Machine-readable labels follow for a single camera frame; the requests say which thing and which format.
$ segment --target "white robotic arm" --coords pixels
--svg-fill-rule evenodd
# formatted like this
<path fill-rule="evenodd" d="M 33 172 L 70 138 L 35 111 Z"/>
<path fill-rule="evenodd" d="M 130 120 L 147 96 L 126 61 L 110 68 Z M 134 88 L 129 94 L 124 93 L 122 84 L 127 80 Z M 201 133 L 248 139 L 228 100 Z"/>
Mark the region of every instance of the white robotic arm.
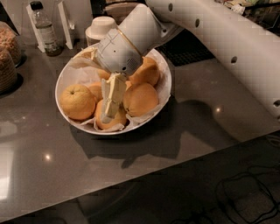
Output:
<path fill-rule="evenodd" d="M 280 118 L 280 38 L 214 0 L 146 0 L 98 45 L 110 72 L 133 74 L 152 48 L 182 29 L 195 35 L 262 105 Z"/>

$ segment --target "countertop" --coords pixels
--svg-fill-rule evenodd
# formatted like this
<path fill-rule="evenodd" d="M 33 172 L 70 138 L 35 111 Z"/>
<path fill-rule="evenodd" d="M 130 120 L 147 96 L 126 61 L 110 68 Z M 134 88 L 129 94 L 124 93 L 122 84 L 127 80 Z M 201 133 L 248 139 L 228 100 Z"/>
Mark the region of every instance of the countertop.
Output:
<path fill-rule="evenodd" d="M 94 193 L 279 130 L 277 120 L 215 59 L 174 67 L 172 97 L 143 127 L 95 136 L 69 123 L 56 80 L 80 50 L 49 58 L 23 47 L 23 83 L 0 95 L 0 221 Z"/>

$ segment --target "bottle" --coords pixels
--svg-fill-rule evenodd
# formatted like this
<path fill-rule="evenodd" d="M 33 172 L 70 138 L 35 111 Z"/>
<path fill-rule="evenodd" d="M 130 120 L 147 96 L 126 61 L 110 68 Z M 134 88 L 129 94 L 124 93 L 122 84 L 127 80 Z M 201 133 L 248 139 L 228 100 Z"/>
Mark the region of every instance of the bottle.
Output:
<path fill-rule="evenodd" d="M 33 10 L 32 20 L 41 34 L 45 54 L 50 57 L 61 54 L 62 47 L 58 44 L 53 23 L 48 19 L 43 4 L 40 1 L 33 1 L 30 5 Z"/>

